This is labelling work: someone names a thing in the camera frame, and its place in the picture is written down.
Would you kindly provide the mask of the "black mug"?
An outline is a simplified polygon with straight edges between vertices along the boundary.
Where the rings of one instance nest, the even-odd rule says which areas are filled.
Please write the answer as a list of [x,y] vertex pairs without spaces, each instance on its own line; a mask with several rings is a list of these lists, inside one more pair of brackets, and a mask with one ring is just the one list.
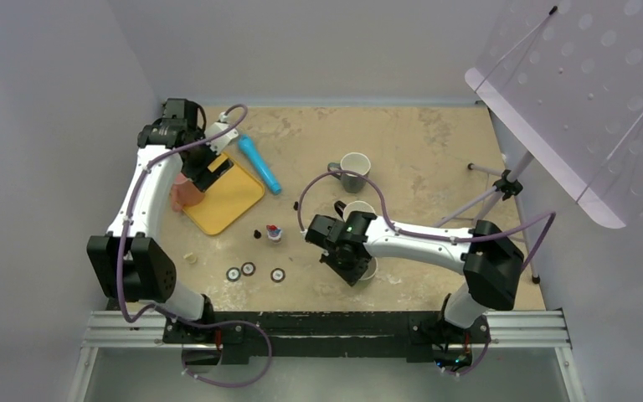
[[348,204],[338,200],[333,204],[333,208],[342,220],[347,220],[352,212],[375,214],[373,206],[362,200],[352,201]]

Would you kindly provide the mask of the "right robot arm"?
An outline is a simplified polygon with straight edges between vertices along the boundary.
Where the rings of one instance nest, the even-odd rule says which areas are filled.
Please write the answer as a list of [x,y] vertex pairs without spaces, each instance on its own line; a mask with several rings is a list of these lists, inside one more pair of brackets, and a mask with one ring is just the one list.
[[436,265],[464,278],[437,317],[439,335],[455,341],[489,310],[515,307],[524,255],[490,221],[442,229],[388,221],[354,211],[346,219],[317,214],[303,231],[322,250],[321,263],[355,286],[373,259],[395,258]]

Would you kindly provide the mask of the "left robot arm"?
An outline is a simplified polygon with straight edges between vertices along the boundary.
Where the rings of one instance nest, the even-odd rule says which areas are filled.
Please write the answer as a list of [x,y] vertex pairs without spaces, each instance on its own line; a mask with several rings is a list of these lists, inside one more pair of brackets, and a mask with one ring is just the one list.
[[212,132],[204,109],[183,98],[169,98],[162,115],[144,126],[136,137],[136,166],[126,196],[104,234],[92,235],[86,254],[105,296],[117,301],[126,322],[130,303],[155,309],[183,323],[183,331],[197,343],[216,331],[213,306],[204,294],[177,278],[176,266],[159,245],[162,215],[178,174],[195,189],[207,190],[224,173],[210,164],[237,136],[237,125],[248,113],[245,105],[229,107],[219,115],[221,128]]

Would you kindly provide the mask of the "light green mug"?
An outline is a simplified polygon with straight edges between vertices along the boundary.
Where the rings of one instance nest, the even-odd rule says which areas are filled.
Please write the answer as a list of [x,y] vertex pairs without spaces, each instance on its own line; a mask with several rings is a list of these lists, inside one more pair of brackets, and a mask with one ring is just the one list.
[[367,269],[362,274],[362,276],[359,278],[359,281],[371,280],[372,278],[375,277],[377,271],[378,271],[378,260],[376,258],[372,258],[368,262]]

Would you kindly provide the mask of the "grey mug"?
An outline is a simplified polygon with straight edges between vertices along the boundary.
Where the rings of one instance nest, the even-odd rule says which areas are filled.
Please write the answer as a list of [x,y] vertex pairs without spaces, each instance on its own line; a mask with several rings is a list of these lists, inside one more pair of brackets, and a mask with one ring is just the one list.
[[327,171],[338,179],[347,193],[360,193],[366,184],[372,163],[360,152],[349,152],[339,162],[329,162]]

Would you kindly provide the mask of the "pink mug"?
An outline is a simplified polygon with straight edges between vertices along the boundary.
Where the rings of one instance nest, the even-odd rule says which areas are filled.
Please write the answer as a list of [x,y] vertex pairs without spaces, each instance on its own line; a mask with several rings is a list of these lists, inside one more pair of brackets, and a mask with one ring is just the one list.
[[170,190],[171,208],[174,212],[181,212],[188,206],[200,204],[205,197],[190,178],[179,173],[173,181]]

